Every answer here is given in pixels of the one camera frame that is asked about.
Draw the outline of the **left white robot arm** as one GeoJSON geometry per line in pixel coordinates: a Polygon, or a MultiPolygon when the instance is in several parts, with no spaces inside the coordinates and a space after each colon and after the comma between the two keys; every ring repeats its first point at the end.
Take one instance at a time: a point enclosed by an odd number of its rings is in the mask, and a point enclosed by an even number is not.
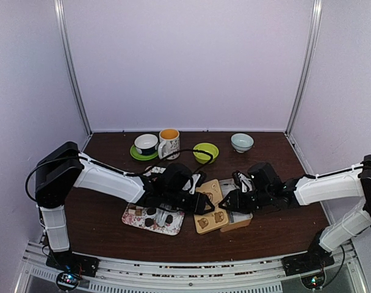
{"type": "Polygon", "coordinates": [[[73,188],[90,189],[147,208],[164,208],[204,215],[215,206],[207,195],[196,191],[204,173],[181,163],[156,164],[140,173],[130,173],[91,158],[77,144],[66,142],[34,169],[34,200],[43,216],[49,247],[55,262],[65,271],[78,265],[70,252],[64,206],[73,188]]]}

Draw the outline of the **metal tongs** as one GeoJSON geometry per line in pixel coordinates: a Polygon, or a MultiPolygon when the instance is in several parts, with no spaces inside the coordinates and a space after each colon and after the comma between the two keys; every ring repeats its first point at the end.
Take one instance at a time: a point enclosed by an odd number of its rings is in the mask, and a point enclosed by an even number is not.
{"type": "Polygon", "coordinates": [[[159,227],[163,227],[165,225],[166,219],[172,213],[171,206],[167,204],[162,204],[157,208],[156,214],[156,223],[159,227]]]}

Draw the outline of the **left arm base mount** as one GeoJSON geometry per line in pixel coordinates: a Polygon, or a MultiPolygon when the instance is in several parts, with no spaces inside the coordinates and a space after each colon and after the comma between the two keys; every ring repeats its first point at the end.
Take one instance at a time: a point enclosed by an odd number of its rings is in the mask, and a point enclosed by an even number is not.
{"type": "Polygon", "coordinates": [[[76,275],[95,277],[98,270],[99,259],[73,253],[71,250],[63,252],[49,252],[46,265],[76,275]]]}

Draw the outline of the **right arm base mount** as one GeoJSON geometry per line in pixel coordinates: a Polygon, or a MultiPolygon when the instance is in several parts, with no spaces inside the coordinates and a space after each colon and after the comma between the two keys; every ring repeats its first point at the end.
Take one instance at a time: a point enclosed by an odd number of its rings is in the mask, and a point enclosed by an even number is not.
{"type": "Polygon", "coordinates": [[[324,250],[307,251],[298,255],[286,256],[281,261],[286,276],[322,270],[334,264],[331,253],[324,250]]]}

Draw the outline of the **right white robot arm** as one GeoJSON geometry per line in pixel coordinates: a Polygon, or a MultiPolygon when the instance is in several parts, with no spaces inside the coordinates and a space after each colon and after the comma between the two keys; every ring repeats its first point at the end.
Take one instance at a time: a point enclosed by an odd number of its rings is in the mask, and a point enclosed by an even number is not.
{"type": "Polygon", "coordinates": [[[233,178],[238,188],[218,205],[243,214],[265,206],[290,209],[337,198],[359,198],[351,211],[316,234],[303,256],[307,269],[318,268],[338,246],[371,227],[371,154],[343,170],[323,175],[304,174],[285,182],[268,162],[253,165],[246,175],[234,172],[233,178]]]}

